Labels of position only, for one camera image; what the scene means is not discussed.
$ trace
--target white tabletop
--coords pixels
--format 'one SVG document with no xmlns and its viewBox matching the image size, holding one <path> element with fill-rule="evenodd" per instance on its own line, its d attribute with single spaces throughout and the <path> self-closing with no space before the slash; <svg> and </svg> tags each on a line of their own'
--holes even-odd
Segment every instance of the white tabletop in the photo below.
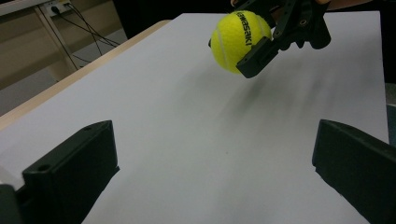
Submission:
<svg viewBox="0 0 396 224">
<path fill-rule="evenodd" d="M 120 171 L 84 223 L 368 223 L 311 163 L 332 119 L 388 142 L 378 12 L 327 13 L 250 79 L 214 61 L 220 14 L 182 14 L 0 132 L 0 179 L 111 119 Z"/>
</svg>

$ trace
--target tennis ball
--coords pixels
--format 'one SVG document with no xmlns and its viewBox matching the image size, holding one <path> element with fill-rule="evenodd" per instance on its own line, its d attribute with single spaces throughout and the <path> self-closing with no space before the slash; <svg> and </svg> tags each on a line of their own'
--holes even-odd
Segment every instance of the tennis ball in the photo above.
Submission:
<svg viewBox="0 0 396 224">
<path fill-rule="evenodd" d="M 238 10 L 219 20 L 210 38 L 210 48 L 222 68 L 241 74 L 236 64 L 264 36 L 271 39 L 268 23 L 254 12 Z"/>
</svg>

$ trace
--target dark background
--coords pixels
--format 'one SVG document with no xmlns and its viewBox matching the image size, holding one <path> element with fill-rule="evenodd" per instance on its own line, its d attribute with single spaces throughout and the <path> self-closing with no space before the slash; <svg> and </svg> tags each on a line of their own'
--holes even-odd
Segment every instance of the dark background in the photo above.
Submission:
<svg viewBox="0 0 396 224">
<path fill-rule="evenodd" d="M 160 1 L 113 0 L 127 38 L 131 38 L 158 21 L 172 20 L 181 13 L 228 13 L 233 11 L 230 0 L 212 1 Z M 329 11 L 379 11 L 381 15 L 382 50 L 386 83 L 396 83 L 396 3 L 382 0 Z"/>
</svg>

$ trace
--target white table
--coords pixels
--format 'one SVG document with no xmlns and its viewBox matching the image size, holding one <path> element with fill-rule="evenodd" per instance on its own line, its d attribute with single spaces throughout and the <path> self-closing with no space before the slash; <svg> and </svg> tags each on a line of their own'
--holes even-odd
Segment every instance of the white table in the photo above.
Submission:
<svg viewBox="0 0 396 224">
<path fill-rule="evenodd" d="M 378 12 L 328 13 L 332 43 L 292 46 L 250 79 L 182 14 L 0 132 L 0 179 L 113 120 L 120 171 L 84 223 L 368 223 L 311 164 L 321 119 L 388 142 Z"/>
</svg>

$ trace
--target electrical socket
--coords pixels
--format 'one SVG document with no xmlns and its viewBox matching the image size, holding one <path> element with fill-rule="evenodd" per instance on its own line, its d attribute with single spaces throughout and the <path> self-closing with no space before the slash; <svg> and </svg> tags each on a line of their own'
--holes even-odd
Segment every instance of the electrical socket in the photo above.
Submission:
<svg viewBox="0 0 396 224">
<path fill-rule="evenodd" d="M 70 0 L 54 0 L 54 1 L 50 1 L 48 3 L 44 3 L 44 8 L 47 10 L 49 15 L 51 17 L 53 17 L 53 16 L 56 16 L 57 14 L 55 12 L 53 12 L 51 8 L 57 7 L 61 13 L 64 13 L 71 9 L 70 7 L 68 7 L 66 5 L 67 3 L 71 4 Z"/>
</svg>

